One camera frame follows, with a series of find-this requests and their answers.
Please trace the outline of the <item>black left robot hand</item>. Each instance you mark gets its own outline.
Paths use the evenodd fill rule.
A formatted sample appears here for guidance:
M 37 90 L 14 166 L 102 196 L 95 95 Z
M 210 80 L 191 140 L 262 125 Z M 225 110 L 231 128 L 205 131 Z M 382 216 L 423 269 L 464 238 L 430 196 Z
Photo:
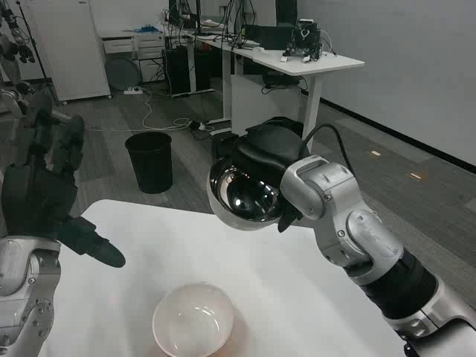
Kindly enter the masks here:
M 19 126 L 16 154 L 1 192 L 7 233 L 58 241 L 76 254 L 121 268 L 126 258 L 120 250 L 90 221 L 70 214 L 77 198 L 74 174 L 83 160 L 85 122 L 73 116 L 55 139 L 57 124 L 47 109 L 37 109 Z

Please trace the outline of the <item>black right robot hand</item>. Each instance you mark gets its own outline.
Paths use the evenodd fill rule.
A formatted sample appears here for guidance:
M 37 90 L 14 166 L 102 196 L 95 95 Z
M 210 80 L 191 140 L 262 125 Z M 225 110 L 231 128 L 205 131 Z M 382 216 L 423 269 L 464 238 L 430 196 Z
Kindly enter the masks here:
M 207 194 L 214 214 L 241 231 L 277 224 L 282 233 L 302 219 L 280 191 L 286 169 L 300 158 L 302 144 L 300 136 L 281 126 L 248 129 L 209 169 Z

